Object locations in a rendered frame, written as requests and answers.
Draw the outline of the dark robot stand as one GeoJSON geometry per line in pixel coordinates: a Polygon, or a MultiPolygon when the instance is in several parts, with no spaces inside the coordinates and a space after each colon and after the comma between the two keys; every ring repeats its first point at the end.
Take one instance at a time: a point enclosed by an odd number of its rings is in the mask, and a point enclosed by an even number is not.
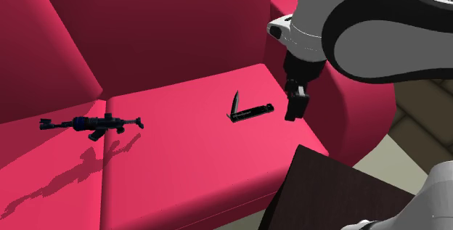
{"type": "Polygon", "coordinates": [[[413,194],[302,145],[258,230],[359,230],[397,215],[413,194]]]}

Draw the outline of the black folding pocket knife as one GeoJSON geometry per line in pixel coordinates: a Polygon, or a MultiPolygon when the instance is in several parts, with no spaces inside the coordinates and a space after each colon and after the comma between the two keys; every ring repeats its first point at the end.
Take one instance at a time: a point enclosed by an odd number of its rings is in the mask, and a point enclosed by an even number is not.
{"type": "Polygon", "coordinates": [[[254,118],[259,115],[270,113],[274,111],[274,106],[272,104],[261,105],[257,107],[252,107],[250,109],[238,110],[240,95],[237,91],[234,99],[232,100],[232,108],[229,115],[226,115],[233,123],[236,123],[241,120],[246,120],[249,118],[254,118]]]}

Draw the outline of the black toy rifle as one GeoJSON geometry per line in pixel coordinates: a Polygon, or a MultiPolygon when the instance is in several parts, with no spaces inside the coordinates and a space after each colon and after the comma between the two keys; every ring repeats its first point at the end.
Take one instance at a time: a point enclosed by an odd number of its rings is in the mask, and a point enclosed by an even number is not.
{"type": "Polygon", "coordinates": [[[71,121],[61,122],[59,124],[52,123],[51,119],[40,119],[40,130],[49,130],[54,128],[72,128],[74,131],[92,131],[88,138],[92,141],[97,141],[103,137],[110,129],[115,129],[118,134],[125,131],[126,124],[135,124],[141,129],[144,124],[141,118],[134,120],[123,120],[121,118],[114,118],[111,113],[105,113],[103,118],[89,118],[89,117],[74,117],[71,121]]]}

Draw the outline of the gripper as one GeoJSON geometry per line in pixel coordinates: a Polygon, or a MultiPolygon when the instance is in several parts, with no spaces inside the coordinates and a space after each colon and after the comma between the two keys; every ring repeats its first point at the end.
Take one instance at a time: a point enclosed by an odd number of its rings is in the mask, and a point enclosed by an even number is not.
{"type": "Polygon", "coordinates": [[[309,62],[299,59],[287,50],[283,65],[287,75],[284,90],[288,99],[285,120],[295,121],[296,118],[303,117],[310,100],[305,89],[309,82],[320,76],[325,63],[326,60],[309,62]]]}

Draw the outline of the red sofa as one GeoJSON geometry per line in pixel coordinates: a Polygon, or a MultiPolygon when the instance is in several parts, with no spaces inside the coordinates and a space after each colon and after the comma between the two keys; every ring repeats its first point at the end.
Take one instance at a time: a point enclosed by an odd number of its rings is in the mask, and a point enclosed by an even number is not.
{"type": "Polygon", "coordinates": [[[327,66],[284,119],[296,0],[0,0],[0,230],[213,230],[263,210],[298,145],[354,165],[388,131],[391,85],[327,66]],[[233,123],[227,115],[272,104],[233,123]],[[97,141],[40,119],[141,118],[97,141]]]}

